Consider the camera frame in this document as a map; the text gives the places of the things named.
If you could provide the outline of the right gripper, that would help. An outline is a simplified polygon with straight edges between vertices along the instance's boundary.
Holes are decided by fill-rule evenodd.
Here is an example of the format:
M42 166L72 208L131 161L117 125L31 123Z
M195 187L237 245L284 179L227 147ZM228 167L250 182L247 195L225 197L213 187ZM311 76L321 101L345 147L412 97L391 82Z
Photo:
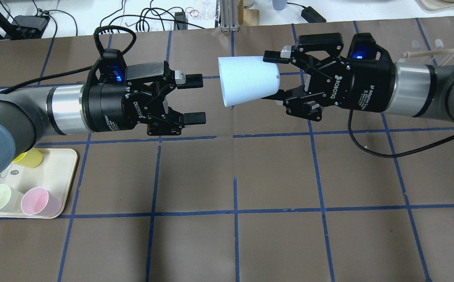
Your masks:
M387 109L395 88L395 65L383 52L377 60L367 60L354 54L340 56L344 44L340 33L304 34L293 46L281 51L265 51L263 62L292 64L306 73L313 72L313 98L303 88L279 89L264 97L286 108L289 116L322 121L322 107L383 112ZM317 59L310 52L325 52Z

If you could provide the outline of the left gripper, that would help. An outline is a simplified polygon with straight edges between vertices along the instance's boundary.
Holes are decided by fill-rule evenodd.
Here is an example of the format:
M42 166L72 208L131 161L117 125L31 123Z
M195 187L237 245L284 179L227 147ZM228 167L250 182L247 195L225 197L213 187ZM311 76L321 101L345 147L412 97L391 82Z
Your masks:
M167 114L153 114L153 96L202 87L202 74L172 70L167 61L130 65L125 80L121 75L103 78L91 70L82 90L82 117L92 132L132 130L146 124L149 136L179 136L187 126L207 123L206 113L182 114L169 107Z

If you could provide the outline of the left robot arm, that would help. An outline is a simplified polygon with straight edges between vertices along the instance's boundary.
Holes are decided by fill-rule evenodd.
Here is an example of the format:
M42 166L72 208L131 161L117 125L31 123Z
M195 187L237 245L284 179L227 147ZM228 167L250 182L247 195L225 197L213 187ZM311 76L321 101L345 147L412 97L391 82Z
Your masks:
M1 90L0 173L45 136L117 132L139 124L149 136L179 136L188 125L205 124L206 115L175 111L166 97L202 86L202 74L171 70L166 61L125 66L99 59L82 85Z

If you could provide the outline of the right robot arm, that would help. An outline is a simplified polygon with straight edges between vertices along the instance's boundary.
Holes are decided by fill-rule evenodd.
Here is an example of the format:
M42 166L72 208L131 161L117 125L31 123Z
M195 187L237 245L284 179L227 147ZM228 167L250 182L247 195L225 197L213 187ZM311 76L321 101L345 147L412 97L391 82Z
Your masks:
M446 120L454 123L454 68L393 62L370 33L352 38L346 57L340 33L305 34L293 46L266 51L263 61L292 64L301 86L266 99L293 117L319 122L325 107Z

